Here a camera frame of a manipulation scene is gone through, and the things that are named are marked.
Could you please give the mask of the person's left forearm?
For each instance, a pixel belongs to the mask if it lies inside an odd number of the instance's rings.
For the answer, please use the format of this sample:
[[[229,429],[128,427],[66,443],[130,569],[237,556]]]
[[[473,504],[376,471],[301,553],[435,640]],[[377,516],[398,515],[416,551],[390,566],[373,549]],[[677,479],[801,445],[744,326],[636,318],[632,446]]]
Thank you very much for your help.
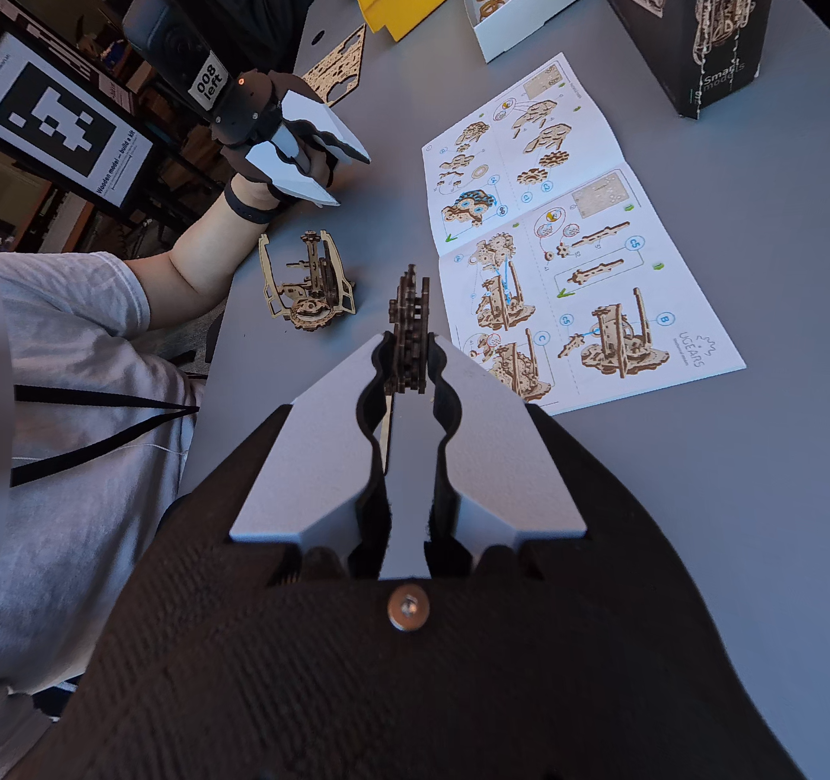
[[[227,298],[237,267],[264,230],[234,214],[221,197],[170,251],[127,261],[149,304],[149,329],[199,318]]]

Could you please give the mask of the white instruction booklet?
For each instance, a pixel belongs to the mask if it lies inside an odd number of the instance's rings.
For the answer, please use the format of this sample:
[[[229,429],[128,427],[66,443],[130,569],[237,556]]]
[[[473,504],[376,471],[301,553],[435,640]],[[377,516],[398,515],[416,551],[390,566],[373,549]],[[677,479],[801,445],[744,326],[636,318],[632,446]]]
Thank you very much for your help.
[[[453,344],[554,415],[745,368],[564,54],[422,149]]]

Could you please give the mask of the black model kit box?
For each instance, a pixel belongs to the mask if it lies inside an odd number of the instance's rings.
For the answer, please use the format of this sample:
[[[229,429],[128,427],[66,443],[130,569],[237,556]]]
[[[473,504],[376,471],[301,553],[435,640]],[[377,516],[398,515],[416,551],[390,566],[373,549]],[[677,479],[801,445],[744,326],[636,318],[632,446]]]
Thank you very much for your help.
[[[680,115],[758,76],[772,0],[608,0]]]

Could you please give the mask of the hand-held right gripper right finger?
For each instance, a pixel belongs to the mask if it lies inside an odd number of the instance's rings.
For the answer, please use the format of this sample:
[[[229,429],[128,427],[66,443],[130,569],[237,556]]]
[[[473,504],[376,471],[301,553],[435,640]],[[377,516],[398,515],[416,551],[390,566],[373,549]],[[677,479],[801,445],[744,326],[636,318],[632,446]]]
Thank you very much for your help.
[[[581,538],[586,524],[520,396],[446,339],[430,334],[437,451],[431,577],[462,577],[487,548]]]

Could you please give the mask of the fiducial marker sign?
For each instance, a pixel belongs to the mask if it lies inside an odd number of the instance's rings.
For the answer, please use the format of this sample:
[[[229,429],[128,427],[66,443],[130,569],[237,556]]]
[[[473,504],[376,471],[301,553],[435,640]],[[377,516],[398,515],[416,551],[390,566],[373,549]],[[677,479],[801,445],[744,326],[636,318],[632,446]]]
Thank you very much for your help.
[[[5,140],[122,207],[152,143],[116,112],[6,32],[1,44]]]

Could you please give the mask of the wooden model frame assembly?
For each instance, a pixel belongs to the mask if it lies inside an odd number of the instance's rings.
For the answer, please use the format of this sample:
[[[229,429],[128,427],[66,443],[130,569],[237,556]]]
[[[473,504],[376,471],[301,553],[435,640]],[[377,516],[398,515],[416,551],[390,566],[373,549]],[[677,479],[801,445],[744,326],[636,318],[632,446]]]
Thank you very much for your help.
[[[354,283],[344,272],[335,242],[326,230],[305,232],[307,261],[297,261],[287,267],[305,269],[308,274],[301,283],[275,284],[271,261],[266,249],[269,239],[262,234],[258,239],[258,256],[265,280],[264,297],[274,318],[282,317],[297,329],[314,331],[327,326],[341,314],[354,315]]]

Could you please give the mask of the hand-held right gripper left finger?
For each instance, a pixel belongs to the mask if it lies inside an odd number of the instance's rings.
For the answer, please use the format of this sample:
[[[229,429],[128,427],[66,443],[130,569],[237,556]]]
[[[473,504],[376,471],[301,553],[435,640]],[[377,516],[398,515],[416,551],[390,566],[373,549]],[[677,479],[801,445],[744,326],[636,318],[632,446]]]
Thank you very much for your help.
[[[353,577],[379,578],[391,514],[374,433],[394,346],[375,335],[293,401],[232,541],[327,547]]]

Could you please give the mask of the wooden gear assembly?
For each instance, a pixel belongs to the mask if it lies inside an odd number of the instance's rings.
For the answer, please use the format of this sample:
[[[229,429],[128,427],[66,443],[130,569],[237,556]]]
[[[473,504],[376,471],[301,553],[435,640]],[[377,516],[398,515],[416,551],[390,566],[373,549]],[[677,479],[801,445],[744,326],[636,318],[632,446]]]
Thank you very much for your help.
[[[424,393],[428,376],[429,278],[421,281],[410,264],[401,276],[397,297],[389,303],[389,321],[393,325],[392,372],[384,384],[386,412],[380,426],[380,449],[383,473],[389,462],[394,397],[407,390]]]

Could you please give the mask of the person's white shirt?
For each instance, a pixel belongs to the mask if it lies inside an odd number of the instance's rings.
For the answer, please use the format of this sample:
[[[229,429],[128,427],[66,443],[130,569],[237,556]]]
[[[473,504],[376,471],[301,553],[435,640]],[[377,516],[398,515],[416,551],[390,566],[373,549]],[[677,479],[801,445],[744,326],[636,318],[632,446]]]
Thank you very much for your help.
[[[140,282],[108,253],[2,254],[16,384],[187,406],[203,384],[140,353]],[[2,681],[34,693],[81,674],[163,512],[177,498],[195,417],[12,488],[2,545]]]

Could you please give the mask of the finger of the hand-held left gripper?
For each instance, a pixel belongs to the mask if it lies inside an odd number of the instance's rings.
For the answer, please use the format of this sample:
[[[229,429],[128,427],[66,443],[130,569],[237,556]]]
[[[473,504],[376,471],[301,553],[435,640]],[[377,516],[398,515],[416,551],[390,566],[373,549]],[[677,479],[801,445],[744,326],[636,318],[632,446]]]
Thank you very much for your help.
[[[300,171],[294,160],[283,160],[272,141],[253,146],[246,160],[262,171],[272,186],[284,194],[311,201],[318,207],[339,206],[339,202],[323,186]]]
[[[282,127],[290,132],[302,151],[322,152],[329,166],[352,159],[370,163],[365,147],[325,103],[295,90],[287,90],[279,102]]]

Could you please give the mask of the black wristband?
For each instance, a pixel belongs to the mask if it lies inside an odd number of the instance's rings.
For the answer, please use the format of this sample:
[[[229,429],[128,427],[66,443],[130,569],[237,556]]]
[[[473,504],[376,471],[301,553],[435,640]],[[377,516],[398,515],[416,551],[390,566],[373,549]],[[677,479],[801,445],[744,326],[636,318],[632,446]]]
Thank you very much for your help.
[[[266,210],[244,204],[233,191],[231,181],[228,181],[224,187],[223,197],[235,215],[249,223],[257,225],[270,224],[273,218],[279,213],[282,204],[282,202],[279,202],[276,207]]]

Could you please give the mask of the plywood parts sheet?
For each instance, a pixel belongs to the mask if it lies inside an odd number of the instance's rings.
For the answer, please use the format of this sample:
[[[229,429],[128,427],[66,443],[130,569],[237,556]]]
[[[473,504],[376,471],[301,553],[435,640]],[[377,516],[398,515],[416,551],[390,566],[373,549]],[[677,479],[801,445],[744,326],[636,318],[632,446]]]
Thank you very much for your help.
[[[363,24],[302,76],[329,107],[358,86],[365,33],[366,24]]]

